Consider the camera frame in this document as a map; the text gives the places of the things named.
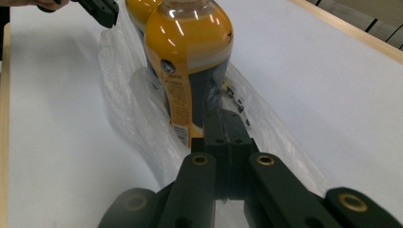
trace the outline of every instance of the logo on label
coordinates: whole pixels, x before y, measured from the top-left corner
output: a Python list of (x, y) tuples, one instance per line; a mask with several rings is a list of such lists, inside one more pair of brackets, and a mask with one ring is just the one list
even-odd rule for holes
[(167, 72), (169, 74), (175, 73), (176, 68), (171, 62), (169, 62), (167, 60), (161, 60), (160, 64), (165, 72)]

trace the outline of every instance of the white table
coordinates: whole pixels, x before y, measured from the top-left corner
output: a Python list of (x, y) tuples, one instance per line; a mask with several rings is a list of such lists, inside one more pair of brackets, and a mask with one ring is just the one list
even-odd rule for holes
[[(403, 65), (290, 1), (218, 2), (232, 63), (332, 185), (403, 222)], [(106, 120), (102, 30), (78, 4), (12, 9), (9, 228), (94, 227), (124, 190), (161, 187)]]

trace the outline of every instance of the floor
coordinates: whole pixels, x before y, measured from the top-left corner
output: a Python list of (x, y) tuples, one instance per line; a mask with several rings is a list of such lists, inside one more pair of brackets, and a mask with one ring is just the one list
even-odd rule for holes
[[(315, 4), (317, 0), (307, 0)], [(359, 29), (366, 30), (374, 20), (373, 17), (361, 13), (357, 10), (348, 8), (333, 0), (322, 0), (318, 5), (320, 8), (332, 13), (334, 16), (356, 26)], [(396, 31), (398, 27), (388, 25), (382, 21), (377, 21), (368, 33), (380, 40), (387, 41), (388, 44), (395, 48), (403, 50), (403, 28)]]

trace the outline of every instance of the clear plastic wrap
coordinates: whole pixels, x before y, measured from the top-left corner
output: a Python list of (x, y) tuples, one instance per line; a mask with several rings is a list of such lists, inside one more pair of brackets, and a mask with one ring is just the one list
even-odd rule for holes
[[(99, 54), (108, 118), (122, 137), (143, 153), (157, 180), (165, 186), (176, 178), (182, 159), (190, 150), (169, 124), (163, 91), (152, 85), (142, 42), (125, 2), (121, 0), (119, 4), (117, 26), (102, 33)], [(249, 135), (259, 150), (277, 155), (310, 191), (322, 196), (330, 183), (300, 149), (272, 107), (231, 64), (225, 78), (237, 100), (242, 101), (242, 118), (249, 122)], [(238, 108), (225, 93), (223, 108)], [(218, 227), (246, 227), (240, 202), (228, 201), (217, 207)]]

